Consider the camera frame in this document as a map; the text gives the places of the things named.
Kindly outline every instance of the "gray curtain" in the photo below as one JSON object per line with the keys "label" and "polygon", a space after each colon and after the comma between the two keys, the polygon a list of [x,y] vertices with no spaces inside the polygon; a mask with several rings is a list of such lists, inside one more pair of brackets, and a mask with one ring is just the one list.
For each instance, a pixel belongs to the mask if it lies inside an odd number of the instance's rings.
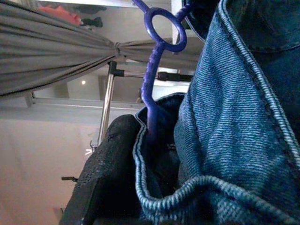
{"label": "gray curtain", "polygon": [[[0,0],[0,98],[65,83],[118,57],[147,62],[153,41],[113,43],[84,27]],[[165,51],[161,66],[195,68],[201,43],[178,54]]]}

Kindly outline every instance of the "curtain tie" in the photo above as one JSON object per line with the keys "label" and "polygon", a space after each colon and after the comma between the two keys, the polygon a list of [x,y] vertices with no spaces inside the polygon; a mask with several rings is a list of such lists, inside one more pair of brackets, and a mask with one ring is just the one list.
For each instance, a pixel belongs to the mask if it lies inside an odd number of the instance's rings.
{"label": "curtain tie", "polygon": [[119,49],[119,45],[120,45],[120,42],[116,42],[114,44],[114,50],[115,50],[115,55],[116,57],[119,57],[121,54],[120,54],[120,49]]}

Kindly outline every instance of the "purple plastic hanger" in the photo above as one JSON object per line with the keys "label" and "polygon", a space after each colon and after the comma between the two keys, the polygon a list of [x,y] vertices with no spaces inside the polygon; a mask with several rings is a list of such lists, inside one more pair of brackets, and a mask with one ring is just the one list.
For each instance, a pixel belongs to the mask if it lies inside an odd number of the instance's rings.
{"label": "purple plastic hanger", "polygon": [[[163,8],[152,7],[149,8],[142,0],[132,0],[143,12],[144,23],[147,32],[156,42],[156,46],[152,50],[152,54],[147,64],[147,69],[144,75],[144,82],[142,84],[142,99],[147,107],[147,138],[150,143],[154,143],[157,137],[157,122],[158,122],[158,106],[152,98],[153,85],[155,75],[158,69],[158,64],[164,50],[177,53],[181,52],[187,45],[187,35],[181,21],[192,10],[192,5],[184,6],[175,16]],[[169,19],[177,28],[179,32],[179,43],[172,45],[164,41],[155,31],[152,18],[155,15],[162,15]]]}

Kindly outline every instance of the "red object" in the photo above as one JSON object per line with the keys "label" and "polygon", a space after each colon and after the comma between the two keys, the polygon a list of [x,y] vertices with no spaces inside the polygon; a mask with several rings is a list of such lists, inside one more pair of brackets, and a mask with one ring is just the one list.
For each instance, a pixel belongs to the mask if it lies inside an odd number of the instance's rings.
{"label": "red object", "polygon": [[39,7],[39,10],[46,12],[48,14],[57,16],[61,19],[67,20],[71,23],[74,23],[76,25],[80,25],[81,24],[81,18],[78,14],[76,13],[70,13],[69,11],[65,10],[64,7],[62,6],[58,6],[57,8],[51,8],[49,6],[47,7]]}

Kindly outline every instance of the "metal pole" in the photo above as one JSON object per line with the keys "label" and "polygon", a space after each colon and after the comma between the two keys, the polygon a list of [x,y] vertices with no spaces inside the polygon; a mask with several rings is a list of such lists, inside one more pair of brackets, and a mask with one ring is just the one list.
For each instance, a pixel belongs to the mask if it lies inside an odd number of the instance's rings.
{"label": "metal pole", "polygon": [[108,72],[107,86],[106,86],[105,98],[104,98],[103,109],[102,109],[100,131],[97,140],[98,146],[100,144],[100,140],[103,141],[108,127],[109,111],[110,111],[111,101],[113,97],[113,81],[114,81],[114,75]]}

